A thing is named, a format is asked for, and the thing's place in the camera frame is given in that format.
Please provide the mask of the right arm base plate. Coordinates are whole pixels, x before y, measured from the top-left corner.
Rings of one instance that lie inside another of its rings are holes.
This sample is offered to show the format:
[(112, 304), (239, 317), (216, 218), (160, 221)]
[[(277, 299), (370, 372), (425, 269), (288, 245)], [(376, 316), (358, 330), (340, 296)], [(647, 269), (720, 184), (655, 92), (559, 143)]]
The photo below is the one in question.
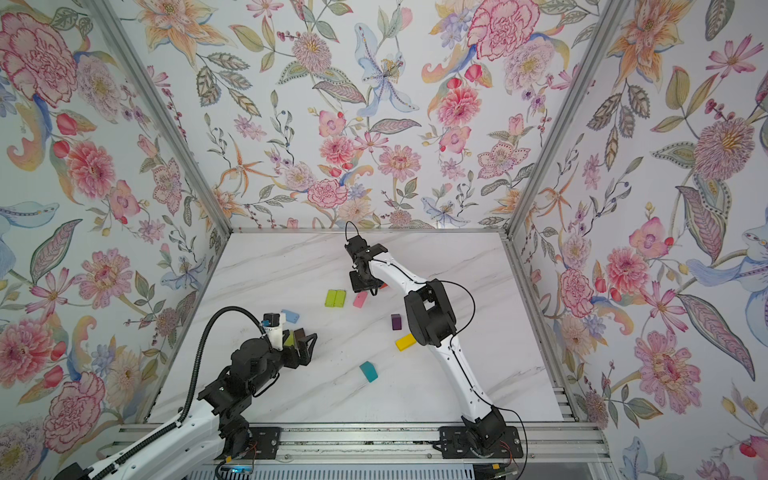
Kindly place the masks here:
[(507, 426), (488, 439), (481, 439), (467, 427), (441, 426), (438, 428), (438, 450), (444, 459), (523, 459), (523, 442), (518, 429)]

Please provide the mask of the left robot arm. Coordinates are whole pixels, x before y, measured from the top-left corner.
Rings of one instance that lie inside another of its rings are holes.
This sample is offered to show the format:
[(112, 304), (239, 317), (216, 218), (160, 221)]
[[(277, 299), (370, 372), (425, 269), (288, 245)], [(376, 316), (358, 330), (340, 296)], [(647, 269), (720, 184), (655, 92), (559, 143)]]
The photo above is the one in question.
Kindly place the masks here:
[(179, 417), (104, 460), (72, 463), (58, 479), (181, 479), (217, 460), (224, 465), (263, 441), (243, 413), (278, 380), (283, 369), (310, 364), (317, 336), (303, 335), (278, 350), (267, 337), (245, 341), (230, 365), (184, 407)]

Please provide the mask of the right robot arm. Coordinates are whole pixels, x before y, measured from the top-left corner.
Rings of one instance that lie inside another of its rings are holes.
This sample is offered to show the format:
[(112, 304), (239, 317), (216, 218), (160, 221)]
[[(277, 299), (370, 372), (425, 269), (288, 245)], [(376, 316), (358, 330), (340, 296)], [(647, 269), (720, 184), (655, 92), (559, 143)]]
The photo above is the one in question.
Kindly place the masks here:
[(486, 397), (462, 351), (457, 316), (444, 282), (416, 275), (383, 245), (370, 245), (359, 234), (346, 240), (345, 250), (353, 264), (350, 281), (356, 293), (375, 293), (385, 285), (403, 292), (410, 334), (440, 363), (457, 397), (467, 448), (488, 458), (507, 423), (501, 409)]

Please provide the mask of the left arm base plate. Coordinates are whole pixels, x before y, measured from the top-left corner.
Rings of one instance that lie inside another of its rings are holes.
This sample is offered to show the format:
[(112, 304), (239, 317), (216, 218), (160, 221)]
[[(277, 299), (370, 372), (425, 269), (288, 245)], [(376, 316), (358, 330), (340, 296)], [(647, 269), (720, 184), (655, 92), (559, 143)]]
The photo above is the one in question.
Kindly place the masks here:
[(215, 460), (275, 460), (280, 446), (280, 427), (249, 427), (224, 437)]

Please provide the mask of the pink wood block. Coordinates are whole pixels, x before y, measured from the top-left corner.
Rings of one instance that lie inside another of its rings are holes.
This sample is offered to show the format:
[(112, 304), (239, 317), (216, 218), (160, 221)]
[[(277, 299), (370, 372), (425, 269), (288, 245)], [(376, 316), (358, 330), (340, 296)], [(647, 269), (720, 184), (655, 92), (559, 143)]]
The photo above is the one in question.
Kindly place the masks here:
[(353, 301), (353, 306), (355, 308), (362, 308), (368, 298), (368, 292), (363, 291), (356, 294), (355, 299)]

